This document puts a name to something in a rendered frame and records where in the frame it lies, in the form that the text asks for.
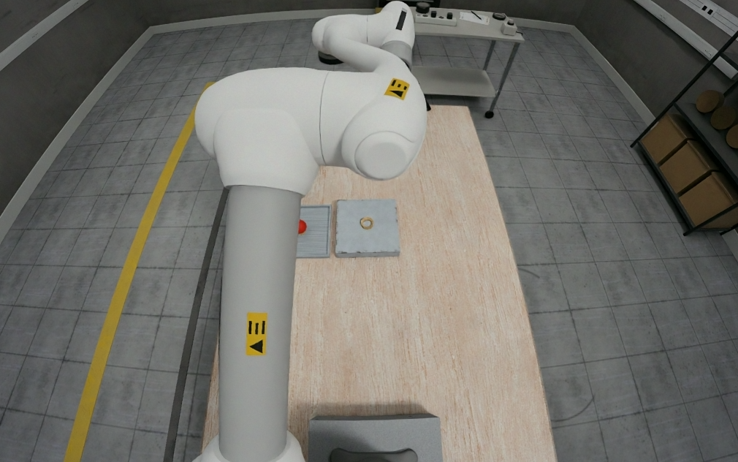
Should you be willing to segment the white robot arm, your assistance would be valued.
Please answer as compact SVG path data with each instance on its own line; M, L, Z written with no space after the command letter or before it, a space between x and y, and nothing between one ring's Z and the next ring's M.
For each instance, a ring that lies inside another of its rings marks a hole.
M396 178L425 138L427 107L410 72L414 20L407 4L323 18L312 41L362 72L239 72L208 87L196 106L197 138L218 162L229 202L219 433L192 462L305 462L287 430L301 200L320 166L346 167L373 181Z

